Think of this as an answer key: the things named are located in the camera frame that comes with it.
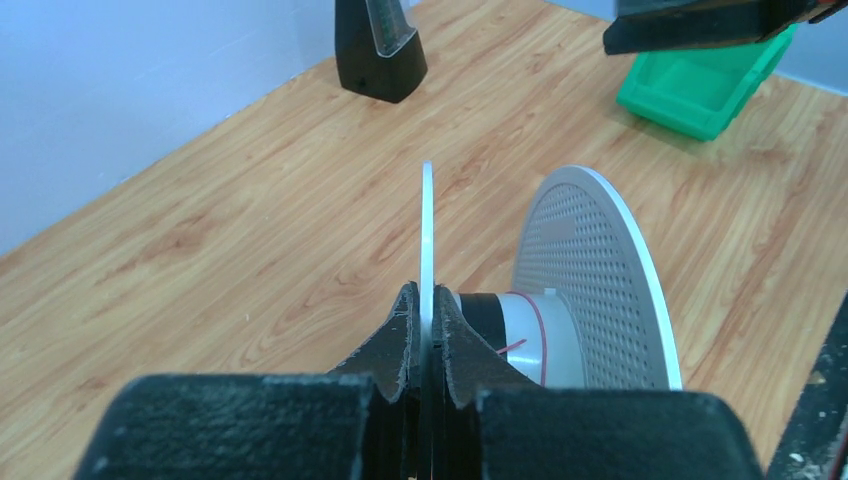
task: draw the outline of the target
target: green bin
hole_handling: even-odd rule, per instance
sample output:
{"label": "green bin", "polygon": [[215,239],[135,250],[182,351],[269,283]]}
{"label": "green bin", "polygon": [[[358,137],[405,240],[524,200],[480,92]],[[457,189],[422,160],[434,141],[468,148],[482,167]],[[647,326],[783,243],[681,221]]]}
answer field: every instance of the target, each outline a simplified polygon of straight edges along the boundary
{"label": "green bin", "polygon": [[763,43],[640,54],[617,101],[672,130],[714,140],[774,71],[796,28]]}

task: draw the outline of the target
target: black holder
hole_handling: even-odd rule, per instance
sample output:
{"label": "black holder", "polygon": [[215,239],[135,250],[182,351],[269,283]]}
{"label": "black holder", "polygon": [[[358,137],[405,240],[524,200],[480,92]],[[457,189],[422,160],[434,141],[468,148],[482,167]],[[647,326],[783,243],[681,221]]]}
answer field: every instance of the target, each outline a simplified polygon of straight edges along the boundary
{"label": "black holder", "polygon": [[418,88],[427,74],[427,62],[418,31],[406,22],[398,0],[380,0],[384,25],[391,34],[414,32],[391,56],[377,50],[366,0],[336,0],[336,67],[346,90],[391,103],[400,103]]}

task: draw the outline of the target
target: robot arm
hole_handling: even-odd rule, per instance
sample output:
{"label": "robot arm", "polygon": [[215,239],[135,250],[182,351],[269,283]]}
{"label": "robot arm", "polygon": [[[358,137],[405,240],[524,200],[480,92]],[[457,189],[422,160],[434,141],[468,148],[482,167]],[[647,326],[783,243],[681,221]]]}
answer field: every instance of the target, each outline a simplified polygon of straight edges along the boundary
{"label": "robot arm", "polygon": [[848,0],[618,0],[604,49],[619,55],[763,42],[794,23],[819,23],[846,5]]}

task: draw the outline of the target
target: transparent plastic piece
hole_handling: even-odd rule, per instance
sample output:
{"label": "transparent plastic piece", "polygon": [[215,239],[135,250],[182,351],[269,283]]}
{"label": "transparent plastic piece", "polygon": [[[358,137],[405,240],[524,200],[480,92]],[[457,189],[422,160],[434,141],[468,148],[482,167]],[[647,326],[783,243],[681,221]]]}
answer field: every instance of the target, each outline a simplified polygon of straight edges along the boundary
{"label": "transparent plastic piece", "polygon": [[411,19],[409,0],[366,0],[374,47],[381,57],[396,54],[418,29]]}

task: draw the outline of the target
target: wooden table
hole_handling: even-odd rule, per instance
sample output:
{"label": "wooden table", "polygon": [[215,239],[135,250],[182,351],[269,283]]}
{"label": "wooden table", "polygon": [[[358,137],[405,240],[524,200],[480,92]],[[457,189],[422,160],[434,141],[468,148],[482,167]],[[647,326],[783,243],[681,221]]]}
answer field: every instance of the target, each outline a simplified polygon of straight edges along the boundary
{"label": "wooden table", "polygon": [[540,1],[428,0],[400,105],[332,61],[0,259],[0,478],[67,477],[104,409],[161,371],[324,371],[417,278],[421,163],[437,280],[504,291],[541,180],[569,163],[641,224],[686,385],[764,463],[848,287],[848,100],[772,78],[701,144],[614,98],[632,57]]}

